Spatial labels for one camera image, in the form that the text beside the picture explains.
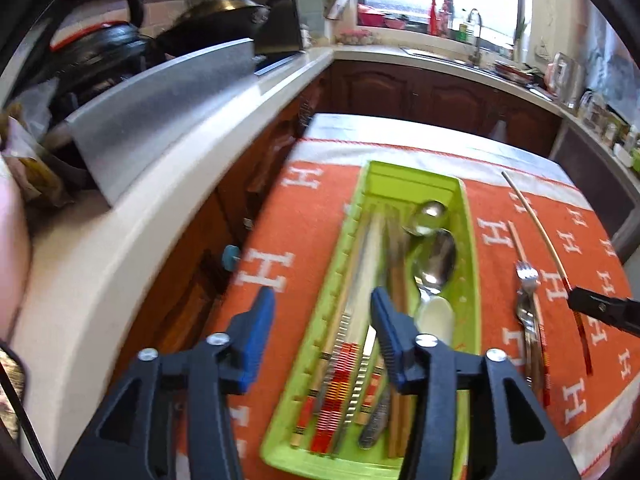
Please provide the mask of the large steel spoon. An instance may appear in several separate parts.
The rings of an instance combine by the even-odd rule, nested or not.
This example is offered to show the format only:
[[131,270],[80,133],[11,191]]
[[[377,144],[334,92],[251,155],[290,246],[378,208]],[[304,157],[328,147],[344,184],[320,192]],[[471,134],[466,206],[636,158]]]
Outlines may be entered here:
[[454,272],[457,246],[454,236],[439,229],[430,241],[416,251],[411,273],[422,304],[439,296]]

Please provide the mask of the black wok with lid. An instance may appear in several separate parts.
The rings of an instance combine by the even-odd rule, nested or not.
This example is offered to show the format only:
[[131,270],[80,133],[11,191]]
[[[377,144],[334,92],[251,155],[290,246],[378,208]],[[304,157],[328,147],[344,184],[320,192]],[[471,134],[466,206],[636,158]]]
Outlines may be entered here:
[[155,44],[160,52],[178,58],[217,44],[254,39],[268,22],[272,8],[282,1],[291,0],[201,0],[161,32]]

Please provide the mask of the lime green utensil tray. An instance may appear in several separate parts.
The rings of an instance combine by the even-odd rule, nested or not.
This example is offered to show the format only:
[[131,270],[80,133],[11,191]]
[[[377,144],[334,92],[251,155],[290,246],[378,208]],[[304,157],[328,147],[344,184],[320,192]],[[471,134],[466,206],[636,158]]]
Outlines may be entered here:
[[341,234],[332,245],[334,252],[326,262],[326,278],[314,296],[314,308],[306,315],[305,321],[298,324],[305,333],[298,338],[295,364],[262,442],[262,459],[267,465],[305,479],[398,477],[401,460],[386,458],[379,444],[371,451],[363,451],[356,444],[349,443],[337,458],[329,458],[314,455],[308,450],[311,436],[303,437],[298,448],[290,445],[290,437],[294,432],[294,418],[302,407],[303,392],[310,385],[307,366],[319,362],[320,349],[316,341],[326,334],[329,316],[335,312],[337,294],[344,283],[344,264],[354,246],[361,209],[375,205],[395,206],[402,214],[408,214],[412,207],[428,198],[441,200],[449,208],[446,228],[451,231],[458,248],[454,275],[444,292],[456,314],[454,348],[468,353],[480,352],[480,278],[465,184],[441,174],[385,162],[369,162],[360,172]]

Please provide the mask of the steel stove splash guard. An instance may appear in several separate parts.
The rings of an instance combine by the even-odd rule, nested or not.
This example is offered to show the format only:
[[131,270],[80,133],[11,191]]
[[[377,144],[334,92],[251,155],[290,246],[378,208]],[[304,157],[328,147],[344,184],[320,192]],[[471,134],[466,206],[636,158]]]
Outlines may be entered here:
[[75,188],[96,188],[113,206],[254,69],[254,42],[241,39],[174,58],[105,91],[65,119],[76,159],[62,175]]

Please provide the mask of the black kettle red rim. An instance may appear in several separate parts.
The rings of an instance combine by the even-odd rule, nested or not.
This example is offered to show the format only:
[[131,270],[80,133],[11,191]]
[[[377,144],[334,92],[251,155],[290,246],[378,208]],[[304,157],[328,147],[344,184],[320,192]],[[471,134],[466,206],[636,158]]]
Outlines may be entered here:
[[60,23],[48,27],[46,64],[38,78],[58,81],[51,101],[58,113],[77,110],[156,61],[154,40],[140,32],[145,16],[143,0],[125,1],[129,14],[126,21],[92,25],[57,44],[51,39]]

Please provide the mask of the bamboo chopstick brown end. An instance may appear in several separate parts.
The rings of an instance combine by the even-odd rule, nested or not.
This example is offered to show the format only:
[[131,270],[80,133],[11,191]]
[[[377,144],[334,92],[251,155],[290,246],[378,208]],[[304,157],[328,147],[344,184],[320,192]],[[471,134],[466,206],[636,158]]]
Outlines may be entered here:
[[346,304],[360,252],[367,239],[368,225],[368,214],[364,214],[363,222],[359,217],[349,217],[345,221],[314,308],[314,316],[300,346],[298,358],[305,365],[304,373],[308,378],[303,393],[296,396],[300,408],[291,432],[291,448],[302,445],[307,428],[321,411],[321,397],[332,382],[333,369],[340,357],[352,318],[346,313]]

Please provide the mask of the steel electric kettle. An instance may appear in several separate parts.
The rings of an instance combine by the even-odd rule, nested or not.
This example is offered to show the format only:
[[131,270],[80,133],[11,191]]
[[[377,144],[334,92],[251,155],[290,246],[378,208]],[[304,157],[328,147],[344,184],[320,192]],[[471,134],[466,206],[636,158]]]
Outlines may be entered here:
[[547,88],[555,102],[576,113],[584,92],[586,70],[578,61],[558,52],[548,65]]

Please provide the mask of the red bottle on windowsill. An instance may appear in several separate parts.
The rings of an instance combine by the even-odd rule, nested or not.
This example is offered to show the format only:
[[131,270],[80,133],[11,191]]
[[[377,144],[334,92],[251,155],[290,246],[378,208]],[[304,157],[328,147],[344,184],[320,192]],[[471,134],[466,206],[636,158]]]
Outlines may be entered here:
[[428,33],[431,36],[438,36],[439,24],[438,24],[438,12],[436,0],[432,0],[430,7],[430,17],[428,18]]

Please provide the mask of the bamboo chopstick red-striped end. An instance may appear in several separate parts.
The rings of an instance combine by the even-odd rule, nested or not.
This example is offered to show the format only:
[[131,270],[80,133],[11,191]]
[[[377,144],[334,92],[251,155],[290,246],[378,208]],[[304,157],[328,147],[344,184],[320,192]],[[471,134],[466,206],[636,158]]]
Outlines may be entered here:
[[[364,232],[362,245],[363,245],[364,239],[366,238],[366,235],[367,235],[367,230],[366,230],[366,232]],[[350,284],[349,284],[347,301],[346,301],[346,306],[345,306],[345,310],[344,310],[344,312],[349,315],[348,326],[349,326],[349,323],[350,323],[350,318],[352,317],[352,314],[349,312],[349,307],[347,307],[348,300],[349,300],[349,291],[350,291],[350,286],[352,286],[352,281],[354,280],[354,277],[356,276],[356,272],[357,272],[357,268],[358,268],[358,261],[359,261],[359,256],[360,256],[360,250],[362,248],[362,245],[361,245],[361,247],[359,249],[359,254],[358,254],[355,274],[352,277],[352,280],[350,281]],[[338,354],[337,363],[335,364],[334,369],[333,369],[331,381],[329,382],[328,388],[326,388],[326,394],[324,395],[322,408],[320,410],[320,414],[319,414],[319,417],[318,417],[316,431],[314,432],[314,437],[311,440],[309,451],[313,452],[314,454],[326,454],[327,453],[326,449],[328,448],[328,444],[329,444],[329,440],[330,440],[332,431],[336,427],[336,421],[337,421],[337,398],[338,398],[338,392],[340,391],[340,383],[342,382],[342,380],[341,380],[341,378],[335,378],[334,377],[334,373],[335,373],[336,367],[338,365],[338,360],[340,359],[340,354],[341,354],[341,349],[340,349],[340,353]]]

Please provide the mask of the orange H-pattern cloth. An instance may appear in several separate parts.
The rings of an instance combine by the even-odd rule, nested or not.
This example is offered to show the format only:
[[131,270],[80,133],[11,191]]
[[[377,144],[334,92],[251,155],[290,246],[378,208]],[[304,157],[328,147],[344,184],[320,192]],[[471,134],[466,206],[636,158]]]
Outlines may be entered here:
[[472,216],[482,309],[480,351],[500,348],[524,363],[524,339],[514,315],[518,255],[508,228],[518,229],[540,275],[538,298],[550,360],[548,415],[578,470],[597,478],[610,461],[639,403],[639,341],[594,318],[582,318],[591,353],[588,376],[582,344],[558,270],[534,222],[506,183],[506,171],[533,207],[568,279],[608,296],[631,289],[605,229],[582,192],[549,159],[512,146],[402,120],[320,115],[293,148],[260,213],[209,333],[247,310],[262,286],[276,308],[257,380],[230,401],[243,474],[249,479],[299,479],[267,465],[262,442],[296,361],[298,326],[314,308],[326,262],[349,213],[360,172],[369,162],[453,177],[465,184]]

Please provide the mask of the kitchen faucet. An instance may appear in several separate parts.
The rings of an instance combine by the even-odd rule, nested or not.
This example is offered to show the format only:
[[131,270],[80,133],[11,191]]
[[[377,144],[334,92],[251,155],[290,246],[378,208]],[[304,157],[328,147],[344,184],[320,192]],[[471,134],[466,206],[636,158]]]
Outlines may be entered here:
[[466,31],[468,37],[472,39],[473,51],[469,56],[469,61],[472,66],[480,67],[482,62],[482,52],[480,52],[480,44],[482,43],[482,31],[483,31],[483,18],[480,11],[477,8],[469,10],[468,18],[466,19]]

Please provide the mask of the white ceramic spoon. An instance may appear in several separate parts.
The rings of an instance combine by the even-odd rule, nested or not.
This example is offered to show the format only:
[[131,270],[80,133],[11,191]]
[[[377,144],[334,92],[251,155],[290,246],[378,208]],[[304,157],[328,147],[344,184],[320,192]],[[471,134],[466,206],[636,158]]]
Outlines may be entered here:
[[439,296],[422,300],[414,315],[420,333],[431,334],[448,346],[454,339],[455,320],[454,309],[445,298]]

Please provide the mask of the steel fork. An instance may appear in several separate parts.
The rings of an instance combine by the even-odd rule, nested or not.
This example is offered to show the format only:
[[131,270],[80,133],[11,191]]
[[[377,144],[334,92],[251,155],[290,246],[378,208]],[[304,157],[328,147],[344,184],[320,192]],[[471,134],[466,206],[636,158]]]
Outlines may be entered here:
[[525,379],[538,400],[544,392],[544,362],[538,327],[538,318],[534,305],[534,293],[538,287],[538,272],[528,263],[518,260],[515,273],[520,280],[516,317],[523,327],[525,344]]

